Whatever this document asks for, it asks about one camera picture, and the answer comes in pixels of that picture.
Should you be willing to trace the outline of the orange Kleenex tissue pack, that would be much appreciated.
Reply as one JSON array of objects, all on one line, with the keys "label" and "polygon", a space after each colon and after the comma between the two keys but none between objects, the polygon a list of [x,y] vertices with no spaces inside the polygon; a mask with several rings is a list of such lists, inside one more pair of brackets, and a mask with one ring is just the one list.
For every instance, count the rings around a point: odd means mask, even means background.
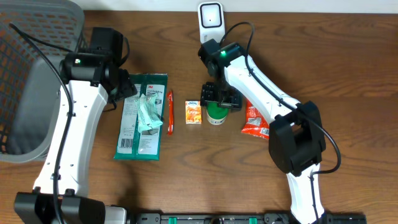
[{"label": "orange Kleenex tissue pack", "polygon": [[199,101],[185,102],[185,122],[187,124],[202,124],[201,106]]}]

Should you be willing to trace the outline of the mint green wipe packet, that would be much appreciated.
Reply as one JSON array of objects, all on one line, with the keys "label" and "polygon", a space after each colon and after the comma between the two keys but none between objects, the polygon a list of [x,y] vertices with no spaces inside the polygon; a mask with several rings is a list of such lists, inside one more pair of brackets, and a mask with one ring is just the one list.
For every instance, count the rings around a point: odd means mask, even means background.
[{"label": "mint green wipe packet", "polygon": [[144,131],[160,127],[163,122],[157,112],[155,101],[157,94],[144,95],[142,94],[137,100],[137,118],[138,118],[138,132],[142,134]]}]

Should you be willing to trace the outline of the green 3M glove package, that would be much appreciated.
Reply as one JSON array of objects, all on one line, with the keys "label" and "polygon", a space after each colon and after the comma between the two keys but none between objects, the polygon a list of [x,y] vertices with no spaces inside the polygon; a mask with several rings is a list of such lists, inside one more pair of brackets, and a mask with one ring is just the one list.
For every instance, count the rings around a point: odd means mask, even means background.
[{"label": "green 3M glove package", "polygon": [[121,127],[116,146],[115,159],[158,161],[160,157],[160,139],[162,126],[154,129],[138,131],[139,116],[137,100],[141,95],[153,95],[157,114],[164,120],[164,107],[168,75],[166,73],[135,74],[130,76],[137,89],[137,94],[124,100],[121,116]]}]

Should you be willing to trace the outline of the red snack packet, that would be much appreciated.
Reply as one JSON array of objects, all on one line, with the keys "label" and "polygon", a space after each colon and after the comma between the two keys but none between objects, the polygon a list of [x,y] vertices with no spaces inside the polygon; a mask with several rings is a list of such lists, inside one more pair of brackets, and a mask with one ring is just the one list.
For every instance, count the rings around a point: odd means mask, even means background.
[{"label": "red snack packet", "polygon": [[246,123],[241,133],[269,139],[269,124],[249,100],[246,100]]}]

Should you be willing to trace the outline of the green-lid white jar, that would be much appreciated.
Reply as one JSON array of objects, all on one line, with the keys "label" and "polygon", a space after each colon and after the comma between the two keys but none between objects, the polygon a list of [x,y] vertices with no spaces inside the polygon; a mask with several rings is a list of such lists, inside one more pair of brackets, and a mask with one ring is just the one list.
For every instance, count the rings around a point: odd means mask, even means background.
[{"label": "green-lid white jar", "polygon": [[227,108],[221,108],[217,103],[211,102],[206,106],[206,118],[212,125],[221,125],[225,122],[228,115]]}]

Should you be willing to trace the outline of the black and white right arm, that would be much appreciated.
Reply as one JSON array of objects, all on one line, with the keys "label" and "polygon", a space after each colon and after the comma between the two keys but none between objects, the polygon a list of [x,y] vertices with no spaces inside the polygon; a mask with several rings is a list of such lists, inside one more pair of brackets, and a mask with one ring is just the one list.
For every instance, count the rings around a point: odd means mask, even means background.
[{"label": "black and white right arm", "polygon": [[315,223],[325,212],[317,174],[326,142],[317,106],[284,93],[238,43],[222,47],[211,39],[202,43],[198,56],[215,79],[202,91],[201,105],[239,110],[243,98],[252,103],[269,125],[269,154],[287,175],[291,214],[298,223]]}]

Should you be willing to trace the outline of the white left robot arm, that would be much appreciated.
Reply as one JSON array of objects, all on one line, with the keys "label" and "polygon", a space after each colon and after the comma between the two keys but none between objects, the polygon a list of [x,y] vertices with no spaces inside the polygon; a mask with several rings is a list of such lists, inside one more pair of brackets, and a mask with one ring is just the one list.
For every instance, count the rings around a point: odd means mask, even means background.
[{"label": "white left robot arm", "polygon": [[95,27],[87,48],[67,50],[49,68],[60,82],[60,107],[45,164],[14,210],[24,223],[132,222],[128,209],[88,197],[88,169],[100,116],[107,104],[137,93],[123,64],[129,43],[110,27]]}]

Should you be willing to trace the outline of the red coffee stick sachet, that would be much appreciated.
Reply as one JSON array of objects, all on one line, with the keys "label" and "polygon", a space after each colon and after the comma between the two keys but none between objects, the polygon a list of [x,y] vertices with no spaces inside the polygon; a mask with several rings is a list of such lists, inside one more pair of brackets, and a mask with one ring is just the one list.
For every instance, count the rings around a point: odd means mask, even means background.
[{"label": "red coffee stick sachet", "polygon": [[167,134],[172,135],[174,131],[174,98],[172,90],[167,93],[167,100],[169,104],[169,125]]}]

